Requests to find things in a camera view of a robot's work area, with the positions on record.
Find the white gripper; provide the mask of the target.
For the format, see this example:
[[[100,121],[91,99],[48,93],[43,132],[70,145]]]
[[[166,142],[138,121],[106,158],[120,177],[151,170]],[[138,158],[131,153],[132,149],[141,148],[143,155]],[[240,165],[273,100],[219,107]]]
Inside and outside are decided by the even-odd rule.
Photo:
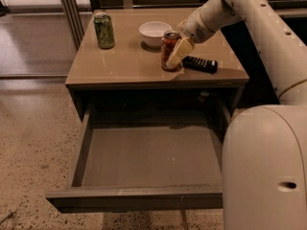
[[[169,55],[166,61],[167,69],[178,68],[181,61],[194,50],[195,43],[203,43],[214,35],[214,32],[211,32],[202,21],[200,10],[193,11],[186,19],[179,22],[177,29],[185,37],[176,43]]]

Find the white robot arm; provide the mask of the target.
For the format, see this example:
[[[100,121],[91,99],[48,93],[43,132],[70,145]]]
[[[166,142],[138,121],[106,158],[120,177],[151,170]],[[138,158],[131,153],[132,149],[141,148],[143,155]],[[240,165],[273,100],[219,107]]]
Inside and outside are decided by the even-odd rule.
[[[269,75],[277,105],[240,113],[223,145],[224,230],[307,230],[307,46],[268,0],[209,0],[180,25],[167,63],[242,20]]]

